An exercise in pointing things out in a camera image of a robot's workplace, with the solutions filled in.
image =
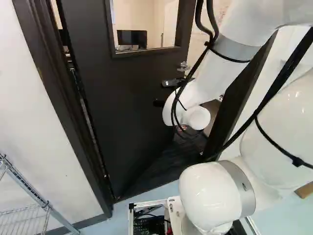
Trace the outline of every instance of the door lock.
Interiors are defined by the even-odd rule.
[[[181,62],[180,68],[177,69],[179,72],[185,72],[187,70],[190,70],[190,66],[187,65],[186,61]]]

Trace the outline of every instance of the baseboard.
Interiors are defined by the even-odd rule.
[[[76,229],[82,229],[85,227],[88,227],[93,224],[100,223],[102,221],[105,221],[107,217],[104,214],[97,215],[95,217],[89,218],[89,219],[84,219],[82,221],[76,222],[73,224],[73,226]],[[46,232],[46,235],[63,235],[63,234],[68,234],[69,230],[65,227],[59,227],[57,229],[49,230]]]

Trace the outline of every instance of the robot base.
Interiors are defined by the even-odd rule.
[[[169,197],[166,203],[169,209],[173,235],[224,235],[232,227],[232,222],[230,222],[215,227],[211,232],[200,230],[185,215],[179,196]]]

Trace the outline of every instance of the door window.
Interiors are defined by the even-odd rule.
[[[110,0],[115,51],[174,47],[178,8],[179,0]]]

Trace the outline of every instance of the robotic arm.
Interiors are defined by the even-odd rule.
[[[177,104],[180,124],[204,129],[210,114],[200,104],[222,94],[274,31],[286,25],[312,25],[312,9],[310,0],[233,0],[199,76],[179,97],[187,109]],[[233,220],[264,210],[313,180],[312,169],[295,167],[260,131],[312,166],[312,87],[313,70],[280,91],[246,130],[241,156],[197,164],[181,174],[179,191],[187,221],[200,234],[225,234]],[[163,109],[166,125],[172,125],[174,98],[175,92]]]
[[[177,104],[180,124],[195,130],[210,122],[209,112],[199,106],[218,98],[248,65],[261,46],[280,27],[313,22],[310,0],[233,0],[220,35],[203,60],[199,76],[189,82],[179,99],[187,111]],[[171,126],[173,92],[163,108],[163,121]]]

